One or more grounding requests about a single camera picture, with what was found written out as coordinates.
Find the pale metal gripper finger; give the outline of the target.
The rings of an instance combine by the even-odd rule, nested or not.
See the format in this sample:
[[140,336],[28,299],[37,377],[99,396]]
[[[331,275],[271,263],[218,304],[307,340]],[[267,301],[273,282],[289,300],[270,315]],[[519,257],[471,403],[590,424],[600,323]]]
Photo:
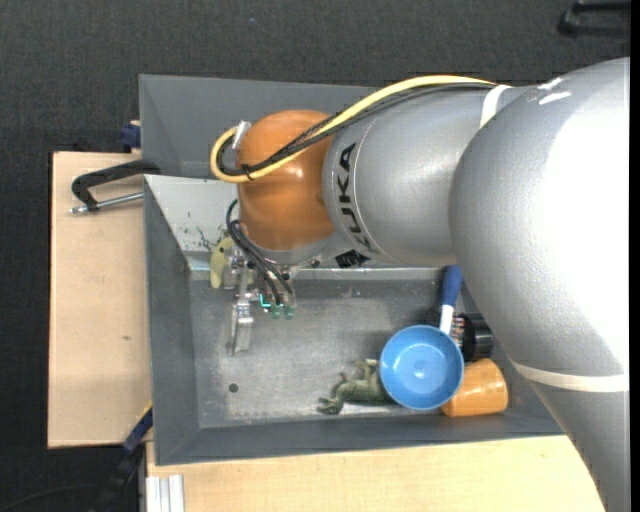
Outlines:
[[228,342],[226,343],[226,351],[230,356],[235,354],[237,317],[237,303],[233,301],[230,310],[230,334]]
[[254,319],[251,314],[250,299],[243,295],[236,308],[235,352],[247,352],[250,348],[251,329]]

